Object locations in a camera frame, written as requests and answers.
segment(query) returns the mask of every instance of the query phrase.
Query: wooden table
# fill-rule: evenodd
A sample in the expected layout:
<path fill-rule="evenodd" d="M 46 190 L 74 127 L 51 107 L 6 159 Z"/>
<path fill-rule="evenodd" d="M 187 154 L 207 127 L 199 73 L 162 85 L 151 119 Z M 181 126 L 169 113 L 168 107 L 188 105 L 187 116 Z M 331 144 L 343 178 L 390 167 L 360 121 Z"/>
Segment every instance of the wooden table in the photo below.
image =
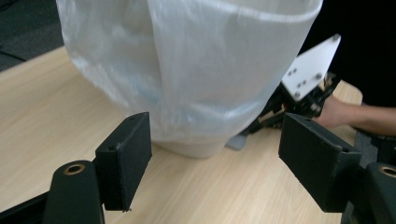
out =
<path fill-rule="evenodd" d="M 336 95 L 359 104 L 341 83 Z M 0 211 L 48 191 L 53 172 L 94 151 L 124 115 L 78 72 L 64 48 L 0 74 Z M 353 144 L 349 127 L 333 130 Z M 241 151 L 205 160 L 153 146 L 132 212 L 106 223 L 339 223 L 321 212 L 278 157 L 280 131 L 266 129 Z"/>

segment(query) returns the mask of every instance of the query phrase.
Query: white bracket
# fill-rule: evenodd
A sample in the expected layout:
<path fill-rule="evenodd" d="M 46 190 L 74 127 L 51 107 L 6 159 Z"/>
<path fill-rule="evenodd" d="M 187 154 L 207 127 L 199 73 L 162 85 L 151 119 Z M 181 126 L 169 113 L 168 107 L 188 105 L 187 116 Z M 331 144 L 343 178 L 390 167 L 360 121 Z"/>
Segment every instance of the white bracket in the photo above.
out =
<path fill-rule="evenodd" d="M 334 35 L 300 54 L 282 78 L 282 84 L 295 102 L 301 101 L 326 77 L 341 36 Z"/>

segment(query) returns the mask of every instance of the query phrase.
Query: hand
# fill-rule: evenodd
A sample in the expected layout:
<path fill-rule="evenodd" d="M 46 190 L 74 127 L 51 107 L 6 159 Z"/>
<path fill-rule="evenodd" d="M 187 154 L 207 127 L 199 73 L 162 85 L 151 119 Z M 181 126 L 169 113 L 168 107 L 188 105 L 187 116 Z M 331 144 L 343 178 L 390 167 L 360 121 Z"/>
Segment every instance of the hand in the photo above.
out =
<path fill-rule="evenodd" d="M 324 102 L 320 116 L 312 118 L 312 120 L 326 128 L 334 128 L 346 124 L 345 113 L 347 107 L 347 104 L 333 96 L 329 96 Z"/>

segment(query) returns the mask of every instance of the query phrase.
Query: black cable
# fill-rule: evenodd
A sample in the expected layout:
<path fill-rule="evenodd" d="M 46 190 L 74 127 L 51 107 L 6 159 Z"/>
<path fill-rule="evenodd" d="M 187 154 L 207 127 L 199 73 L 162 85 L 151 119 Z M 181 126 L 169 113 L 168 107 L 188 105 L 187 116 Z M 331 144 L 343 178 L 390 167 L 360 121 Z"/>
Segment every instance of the black cable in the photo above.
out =
<path fill-rule="evenodd" d="M 18 56 L 16 56 L 16 55 L 13 55 L 13 54 L 4 52 L 4 51 L 2 51 L 2 50 L 0 50 L 0 54 L 6 55 L 6 56 L 8 56 L 8 57 L 10 57 L 10 58 L 14 58 L 14 59 L 17 59 L 17 60 L 22 61 L 22 62 L 26 62 L 25 59 L 23 59 L 23 58 L 21 58 L 21 57 L 18 57 Z"/>

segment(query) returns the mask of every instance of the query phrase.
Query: plastic bag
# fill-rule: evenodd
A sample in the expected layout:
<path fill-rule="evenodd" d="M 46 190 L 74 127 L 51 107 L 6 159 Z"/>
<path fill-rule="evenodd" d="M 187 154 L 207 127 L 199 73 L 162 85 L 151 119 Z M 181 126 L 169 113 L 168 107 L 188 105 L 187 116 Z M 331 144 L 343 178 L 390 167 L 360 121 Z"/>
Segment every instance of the plastic bag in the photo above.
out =
<path fill-rule="evenodd" d="M 321 0 L 57 0 L 81 74 L 152 141 L 193 157 L 224 148 L 262 111 Z"/>

